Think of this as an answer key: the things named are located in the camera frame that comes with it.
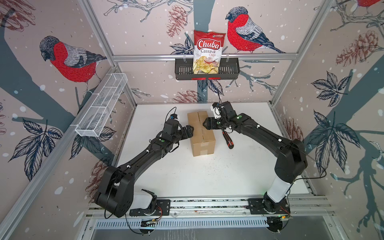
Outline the brown cardboard express box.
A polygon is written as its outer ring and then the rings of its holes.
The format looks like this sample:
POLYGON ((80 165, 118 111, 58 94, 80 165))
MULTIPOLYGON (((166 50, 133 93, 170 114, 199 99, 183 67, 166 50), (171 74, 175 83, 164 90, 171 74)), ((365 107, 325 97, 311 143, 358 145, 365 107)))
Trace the brown cardboard express box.
POLYGON ((191 148, 194 157, 211 155, 215 151, 216 138, 213 130, 207 130, 203 123, 208 117, 206 111, 188 113, 188 123, 194 128, 191 148))

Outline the red black utility knife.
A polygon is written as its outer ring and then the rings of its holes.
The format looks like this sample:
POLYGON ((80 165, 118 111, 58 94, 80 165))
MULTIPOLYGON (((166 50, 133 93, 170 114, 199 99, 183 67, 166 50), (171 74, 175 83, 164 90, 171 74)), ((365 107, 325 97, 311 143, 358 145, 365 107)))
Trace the red black utility knife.
POLYGON ((223 134, 223 136, 225 138, 225 141, 227 143, 228 148, 230 150, 233 149, 234 148, 234 143, 233 143, 231 137, 229 136, 229 133, 226 132, 225 130, 222 130, 222 134, 223 134))

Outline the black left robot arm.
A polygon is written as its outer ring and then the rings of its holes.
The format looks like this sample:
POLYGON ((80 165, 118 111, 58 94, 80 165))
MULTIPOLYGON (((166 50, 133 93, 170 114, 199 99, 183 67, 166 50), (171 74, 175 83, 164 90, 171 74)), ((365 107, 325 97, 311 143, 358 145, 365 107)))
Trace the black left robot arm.
POLYGON ((150 144, 132 160, 119 167, 108 167, 104 171, 98 190, 95 193, 95 204, 112 215, 120 218, 128 212, 134 203, 134 185, 136 180, 152 164, 175 150, 181 140, 192 138, 194 127, 183 127, 177 119, 168 119, 163 130, 150 144))

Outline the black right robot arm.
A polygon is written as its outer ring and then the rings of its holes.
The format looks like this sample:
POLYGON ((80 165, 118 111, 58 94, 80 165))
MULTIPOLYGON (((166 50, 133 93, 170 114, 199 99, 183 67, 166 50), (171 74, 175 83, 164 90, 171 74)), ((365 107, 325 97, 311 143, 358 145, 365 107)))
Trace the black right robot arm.
POLYGON ((276 157, 271 186, 261 198, 248 200, 252 215, 289 215, 289 194, 300 184, 308 188, 311 196, 317 195, 311 186, 311 178, 302 176, 308 167, 309 157, 304 143, 285 138, 263 126, 268 120, 277 126, 268 103, 213 103, 211 110, 214 115, 207 117, 203 126, 206 130, 222 131, 230 149, 234 143, 229 134, 235 132, 256 141, 276 157))

